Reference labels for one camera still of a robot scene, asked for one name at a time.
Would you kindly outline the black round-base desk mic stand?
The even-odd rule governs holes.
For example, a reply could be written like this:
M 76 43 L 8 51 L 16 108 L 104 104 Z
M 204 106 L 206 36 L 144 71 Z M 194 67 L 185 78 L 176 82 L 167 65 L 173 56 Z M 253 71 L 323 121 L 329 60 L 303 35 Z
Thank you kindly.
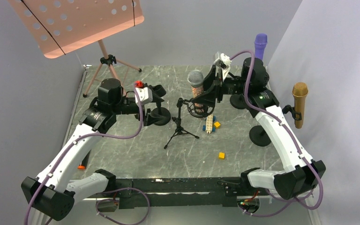
M 164 102 L 163 96 L 166 95 L 166 90 L 160 84 L 155 86 L 149 85 L 148 88 L 152 91 L 152 103 L 156 104 L 156 108 L 149 114 L 148 124 L 164 126 L 171 121 L 171 113 L 168 109 L 162 107 Z

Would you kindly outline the rhinestone silver microphone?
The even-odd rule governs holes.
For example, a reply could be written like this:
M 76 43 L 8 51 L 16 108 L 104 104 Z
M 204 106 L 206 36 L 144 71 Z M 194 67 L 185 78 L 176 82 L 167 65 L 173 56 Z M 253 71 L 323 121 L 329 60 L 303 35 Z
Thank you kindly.
M 187 81 L 191 85 L 193 98 L 196 98 L 204 92 L 204 76 L 200 70 L 192 70 L 191 72 L 189 72 L 189 74 L 187 75 Z

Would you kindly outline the black tripod mic stand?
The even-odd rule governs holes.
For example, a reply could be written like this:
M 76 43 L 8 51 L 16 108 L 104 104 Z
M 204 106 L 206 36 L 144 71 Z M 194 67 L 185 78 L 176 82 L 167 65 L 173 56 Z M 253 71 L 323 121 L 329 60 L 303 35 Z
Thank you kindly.
M 195 139 L 200 138 L 199 136 L 194 135 L 194 134 L 186 131 L 184 129 L 184 127 L 181 125 L 181 123 L 182 123 L 182 118 L 181 118 L 182 106 L 186 106 L 187 112 L 191 116 L 193 116 L 195 118 L 198 118 L 198 119 L 204 119 L 204 118 L 207 118 L 210 115 L 213 115 L 215 107 L 197 106 L 196 103 L 192 103 L 191 100 L 193 100 L 193 98 L 188 100 L 188 99 L 183 99 L 183 98 L 180 97 L 178 99 L 177 104 L 176 104 L 176 106 L 178 108 L 178 115 L 177 115 L 177 117 L 172 117 L 172 121 L 175 122 L 176 128 L 175 128 L 175 131 L 174 131 L 173 135 L 169 138 L 168 142 L 164 146 L 165 150 L 168 148 L 168 145 L 171 142 L 171 140 L 176 136 L 191 135 Z

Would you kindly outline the black microphone with orange end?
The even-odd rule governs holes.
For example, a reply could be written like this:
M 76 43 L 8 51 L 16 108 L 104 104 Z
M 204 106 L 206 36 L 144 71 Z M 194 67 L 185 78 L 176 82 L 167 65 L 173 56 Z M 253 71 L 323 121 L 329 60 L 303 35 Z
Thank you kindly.
M 85 170 L 88 165 L 89 157 L 90 157 L 91 150 L 86 154 L 86 156 L 83 158 L 81 163 L 78 165 L 78 170 Z

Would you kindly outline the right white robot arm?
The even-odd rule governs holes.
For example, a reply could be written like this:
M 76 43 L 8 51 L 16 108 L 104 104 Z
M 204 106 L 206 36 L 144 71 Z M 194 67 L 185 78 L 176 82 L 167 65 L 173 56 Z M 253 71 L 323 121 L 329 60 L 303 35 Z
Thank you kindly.
M 256 167 L 244 171 L 241 174 L 241 191 L 251 195 L 258 188 L 275 190 L 282 199 L 290 201 L 321 187 L 326 166 L 307 153 L 290 129 L 284 113 L 293 109 L 290 106 L 282 108 L 274 93 L 267 88 L 270 77 L 263 61 L 246 58 L 240 76 L 233 76 L 229 68 L 228 63 L 220 62 L 213 65 L 207 75 L 199 70 L 187 75 L 193 92 L 192 105 L 188 110 L 194 117 L 207 117 L 224 95 L 236 97 L 239 108 L 247 109 L 257 121 L 257 125 L 249 131 L 250 140 L 258 146 L 273 144 L 275 147 L 282 170 Z

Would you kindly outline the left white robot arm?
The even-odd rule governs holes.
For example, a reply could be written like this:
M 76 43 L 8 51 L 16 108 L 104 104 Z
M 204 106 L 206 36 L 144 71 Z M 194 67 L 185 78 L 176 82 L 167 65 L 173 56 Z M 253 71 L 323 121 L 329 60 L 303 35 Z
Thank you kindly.
M 22 182 L 28 209 L 36 209 L 60 221 L 83 199 L 95 194 L 109 197 L 120 190 L 116 176 L 103 169 L 82 180 L 71 182 L 71 178 L 92 147 L 109 136 L 108 130 L 116 123 L 118 115 L 134 115 L 141 127 L 162 119 L 161 115 L 154 115 L 152 110 L 144 107 L 155 103 L 156 111 L 160 110 L 166 94 L 162 85 L 136 81 L 133 94 L 133 97 L 127 97 L 118 79 L 108 78 L 101 82 L 97 96 L 58 155 L 36 177 L 27 177 Z

